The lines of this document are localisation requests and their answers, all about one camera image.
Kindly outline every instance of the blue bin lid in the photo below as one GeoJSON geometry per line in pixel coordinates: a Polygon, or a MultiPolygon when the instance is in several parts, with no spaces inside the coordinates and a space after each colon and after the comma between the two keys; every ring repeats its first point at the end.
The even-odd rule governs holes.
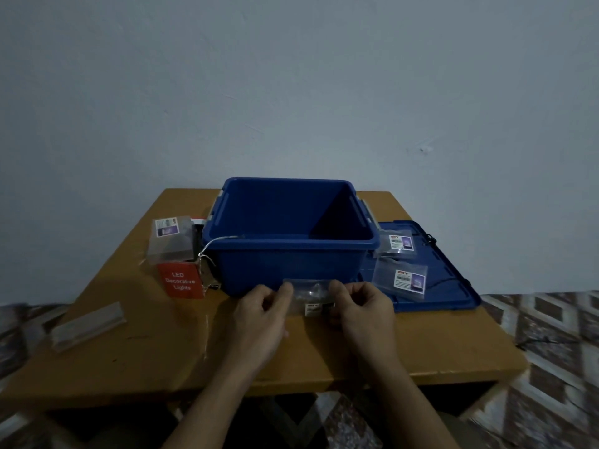
{"type": "MultiPolygon", "coordinates": [[[[458,272],[441,252],[435,239],[416,222],[412,220],[395,220],[393,222],[381,222],[380,227],[383,230],[411,230],[417,256],[402,258],[401,261],[428,266],[423,301],[410,301],[386,293],[393,301],[395,312],[474,309],[480,304],[480,296],[474,291],[470,282],[458,272]]],[[[372,252],[369,252],[362,263],[359,279],[370,282],[373,278],[375,264],[376,258],[372,256],[372,252]]]]}

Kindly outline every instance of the left hand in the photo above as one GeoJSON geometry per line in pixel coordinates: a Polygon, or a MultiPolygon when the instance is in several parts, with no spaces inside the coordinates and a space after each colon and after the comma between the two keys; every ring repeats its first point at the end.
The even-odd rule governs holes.
{"type": "Polygon", "coordinates": [[[285,282],[274,292],[258,285],[246,294],[233,312],[229,345],[221,368],[234,370],[251,381],[271,360],[285,331],[285,315],[293,296],[285,282]]]}

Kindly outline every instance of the forearm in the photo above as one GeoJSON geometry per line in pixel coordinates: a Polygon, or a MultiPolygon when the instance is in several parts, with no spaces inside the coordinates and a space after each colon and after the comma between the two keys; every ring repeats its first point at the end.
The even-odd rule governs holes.
{"type": "Polygon", "coordinates": [[[372,370],[370,383],[383,403],[396,447],[459,449],[441,418],[399,360],[372,370]]]}
{"type": "Polygon", "coordinates": [[[226,363],[221,366],[162,449],[222,447],[252,377],[226,363]]]}

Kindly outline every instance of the right hand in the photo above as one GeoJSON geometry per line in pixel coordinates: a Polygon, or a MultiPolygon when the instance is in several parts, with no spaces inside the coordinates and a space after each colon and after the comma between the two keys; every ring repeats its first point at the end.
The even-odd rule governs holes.
{"type": "Polygon", "coordinates": [[[343,285],[333,280],[329,293],[335,299],[331,317],[341,318],[350,349],[367,368],[363,373],[369,377],[396,367],[399,358],[391,300],[369,282],[343,285]]]}

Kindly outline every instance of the product label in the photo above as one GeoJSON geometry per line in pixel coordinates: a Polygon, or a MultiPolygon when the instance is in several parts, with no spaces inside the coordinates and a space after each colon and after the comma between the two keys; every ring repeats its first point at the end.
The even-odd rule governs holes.
{"type": "Polygon", "coordinates": [[[397,269],[395,271],[393,286],[401,290],[407,290],[408,292],[424,294],[426,276],[397,269]]]}
{"type": "Polygon", "coordinates": [[[305,305],[305,316],[306,317],[318,317],[322,314],[322,304],[306,304],[305,305]]]}
{"type": "Polygon", "coordinates": [[[177,223],[176,217],[169,217],[168,219],[157,219],[156,220],[156,236],[168,236],[169,234],[179,233],[179,224],[177,223]]]}
{"type": "Polygon", "coordinates": [[[164,289],[170,297],[202,299],[204,288],[198,267],[191,262],[169,262],[158,265],[164,289]]]}
{"type": "Polygon", "coordinates": [[[411,236],[400,236],[399,234],[390,234],[389,242],[392,249],[414,250],[414,243],[411,236]]]}

